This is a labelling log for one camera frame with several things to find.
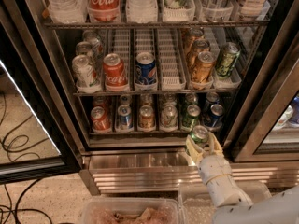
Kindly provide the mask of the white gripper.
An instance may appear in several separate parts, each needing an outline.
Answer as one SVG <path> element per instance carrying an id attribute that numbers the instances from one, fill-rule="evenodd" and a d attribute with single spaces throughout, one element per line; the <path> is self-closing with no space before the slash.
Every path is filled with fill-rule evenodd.
<path id="1" fill-rule="evenodd" d="M 223 158 L 222 147 L 214 133 L 208 134 L 208 154 L 211 156 L 205 157 L 206 152 L 189 135 L 186 138 L 186 148 L 188 155 L 198 166 L 198 173 L 205 185 L 214 178 L 232 174 L 230 163 Z"/>

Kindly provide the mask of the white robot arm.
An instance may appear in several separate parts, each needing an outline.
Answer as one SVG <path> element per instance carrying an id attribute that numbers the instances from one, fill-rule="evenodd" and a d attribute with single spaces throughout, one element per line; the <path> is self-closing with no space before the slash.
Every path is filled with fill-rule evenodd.
<path id="1" fill-rule="evenodd" d="M 203 184 L 216 207 L 213 224 L 299 224 L 299 187 L 254 203 L 234 178 L 213 133 L 208 134 L 209 150 L 194 143 L 188 134 L 186 147 Z"/>

